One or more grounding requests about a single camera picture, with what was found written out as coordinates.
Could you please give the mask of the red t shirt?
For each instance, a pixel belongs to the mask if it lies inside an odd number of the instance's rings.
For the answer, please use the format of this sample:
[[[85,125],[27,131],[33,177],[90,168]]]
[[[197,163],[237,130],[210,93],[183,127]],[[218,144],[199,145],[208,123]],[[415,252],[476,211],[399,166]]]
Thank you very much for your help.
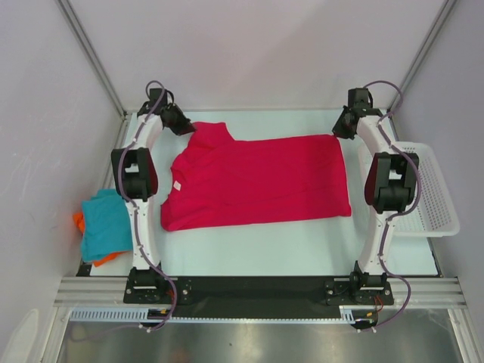
[[[342,148],[332,135],[237,140],[225,123],[194,125],[171,166],[165,231],[350,217]]]

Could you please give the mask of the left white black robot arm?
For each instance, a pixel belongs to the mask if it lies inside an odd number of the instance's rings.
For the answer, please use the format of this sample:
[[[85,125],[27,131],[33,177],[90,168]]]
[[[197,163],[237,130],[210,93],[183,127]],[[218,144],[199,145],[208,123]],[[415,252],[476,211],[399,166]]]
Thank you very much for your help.
[[[173,306],[176,287],[162,270],[155,241],[154,197],[159,182],[151,150],[165,128],[177,136],[195,128],[161,82],[150,81],[145,92],[147,100],[135,114],[134,135],[110,155],[116,192],[125,203],[132,235],[132,268],[123,302]]]

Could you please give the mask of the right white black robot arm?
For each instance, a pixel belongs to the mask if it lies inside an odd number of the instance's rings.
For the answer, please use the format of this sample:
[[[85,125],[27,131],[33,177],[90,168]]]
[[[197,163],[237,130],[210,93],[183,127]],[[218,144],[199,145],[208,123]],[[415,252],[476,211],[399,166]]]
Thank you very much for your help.
[[[364,186],[365,202],[370,209],[368,236],[343,288],[346,301],[363,306],[392,302],[388,279],[396,275],[387,267],[386,253],[397,220],[412,213],[420,202],[419,157],[401,150],[388,136],[383,128],[387,117],[374,107],[368,88],[351,88],[347,105],[333,127],[337,138],[359,137],[371,155]]]

